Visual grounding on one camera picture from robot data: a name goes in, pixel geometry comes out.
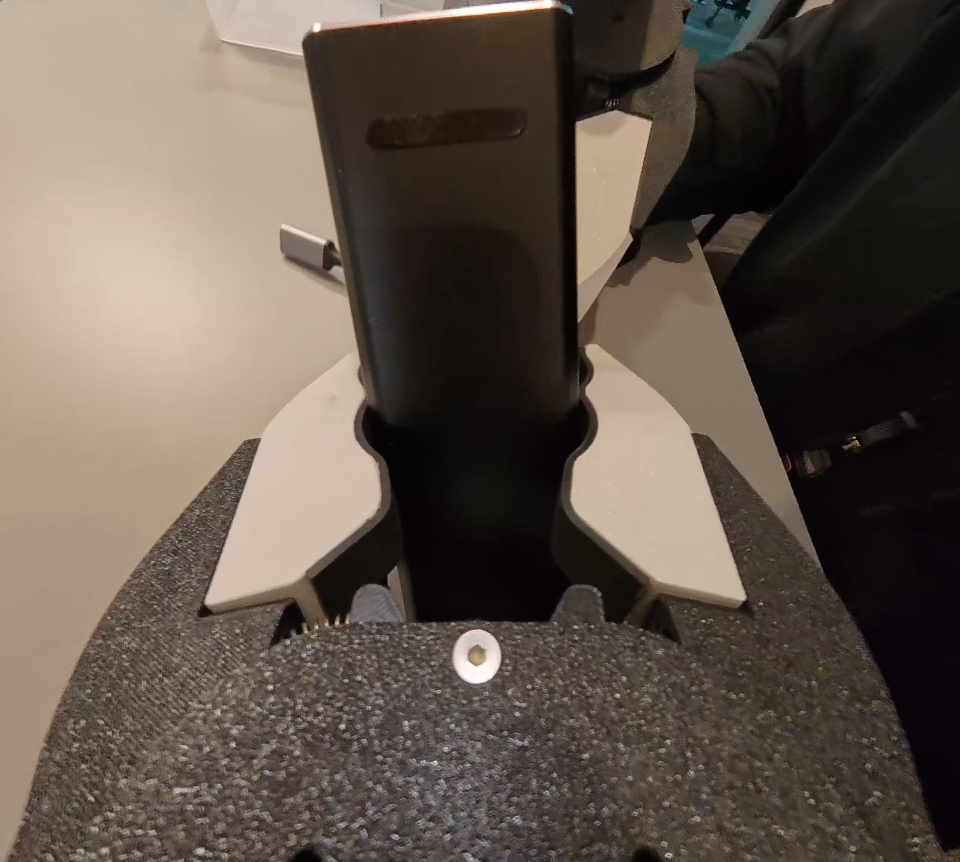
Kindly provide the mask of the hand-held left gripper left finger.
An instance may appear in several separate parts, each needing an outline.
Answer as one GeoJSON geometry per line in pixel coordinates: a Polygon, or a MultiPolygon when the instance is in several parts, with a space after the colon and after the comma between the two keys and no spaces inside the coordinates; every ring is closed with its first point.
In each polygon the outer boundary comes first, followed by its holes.
{"type": "Polygon", "coordinates": [[[389,474],[363,431],[359,359],[349,353],[262,433],[203,600],[211,615],[293,601],[344,616],[315,582],[388,513],[389,474]]]}

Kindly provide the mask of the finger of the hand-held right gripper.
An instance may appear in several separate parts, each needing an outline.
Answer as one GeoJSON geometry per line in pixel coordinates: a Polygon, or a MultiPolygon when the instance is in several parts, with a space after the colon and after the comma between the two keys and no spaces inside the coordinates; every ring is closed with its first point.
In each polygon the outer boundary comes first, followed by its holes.
{"type": "Polygon", "coordinates": [[[597,306],[608,287],[629,285],[638,270],[639,246],[636,233],[627,232],[603,261],[592,265],[587,275],[578,283],[578,345],[588,345],[594,340],[597,306]]]}

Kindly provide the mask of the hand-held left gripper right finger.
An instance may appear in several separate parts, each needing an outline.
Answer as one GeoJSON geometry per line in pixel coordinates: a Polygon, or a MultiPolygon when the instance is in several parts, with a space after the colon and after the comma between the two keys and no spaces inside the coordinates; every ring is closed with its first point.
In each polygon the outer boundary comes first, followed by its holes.
{"type": "Polygon", "coordinates": [[[561,571],[606,609],[663,596],[738,609],[747,594],[689,425],[599,345],[582,355],[587,429],[561,479],[561,571]]]}

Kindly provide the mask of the black usb hub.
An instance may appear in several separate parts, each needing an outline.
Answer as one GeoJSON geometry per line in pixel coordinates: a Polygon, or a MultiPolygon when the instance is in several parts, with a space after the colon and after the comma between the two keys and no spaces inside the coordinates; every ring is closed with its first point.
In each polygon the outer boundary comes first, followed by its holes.
{"type": "Polygon", "coordinates": [[[423,621],[546,621],[580,400],[573,15],[555,0],[302,41],[366,410],[423,621]]]}

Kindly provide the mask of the person's right forearm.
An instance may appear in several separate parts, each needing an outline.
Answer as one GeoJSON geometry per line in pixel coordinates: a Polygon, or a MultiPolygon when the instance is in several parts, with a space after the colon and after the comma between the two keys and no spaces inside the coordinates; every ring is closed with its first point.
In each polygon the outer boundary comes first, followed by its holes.
{"type": "Polygon", "coordinates": [[[835,0],[697,68],[690,143],[647,225],[760,210],[786,196],[863,105],[862,9],[835,0]]]}

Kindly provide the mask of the grey desk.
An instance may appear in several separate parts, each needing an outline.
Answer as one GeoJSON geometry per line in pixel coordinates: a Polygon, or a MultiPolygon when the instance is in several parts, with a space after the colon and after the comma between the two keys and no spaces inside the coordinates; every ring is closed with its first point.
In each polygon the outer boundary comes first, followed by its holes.
{"type": "Polygon", "coordinates": [[[303,62],[204,0],[2,0],[2,856],[66,683],[234,450],[354,348],[303,62]]]}

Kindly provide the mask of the grey usb plug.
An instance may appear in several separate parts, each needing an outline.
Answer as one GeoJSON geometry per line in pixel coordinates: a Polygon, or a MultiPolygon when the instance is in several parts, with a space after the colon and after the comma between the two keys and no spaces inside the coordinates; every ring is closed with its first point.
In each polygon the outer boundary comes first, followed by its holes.
{"type": "Polygon", "coordinates": [[[279,227],[279,239],[287,262],[322,280],[345,285],[342,257],[333,240],[286,224],[279,227]]]}

